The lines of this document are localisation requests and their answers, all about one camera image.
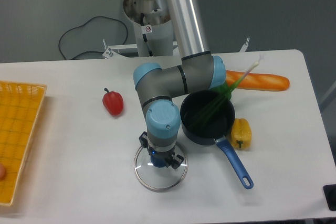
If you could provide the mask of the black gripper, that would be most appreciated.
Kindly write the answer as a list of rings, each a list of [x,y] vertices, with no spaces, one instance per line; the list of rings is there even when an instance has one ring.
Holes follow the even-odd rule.
[[[148,152],[151,163],[157,168],[171,166],[173,169],[177,169],[184,162],[184,157],[175,152],[176,141],[167,147],[156,146],[149,140],[147,132],[143,132],[139,136],[139,141],[141,147]]]

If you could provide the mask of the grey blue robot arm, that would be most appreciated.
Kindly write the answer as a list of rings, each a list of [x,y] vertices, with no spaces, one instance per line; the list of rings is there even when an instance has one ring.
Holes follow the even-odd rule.
[[[173,98],[224,83],[223,61],[210,52],[197,0],[124,0],[142,63],[133,74],[145,117],[141,145],[155,167],[178,168],[180,113]]]

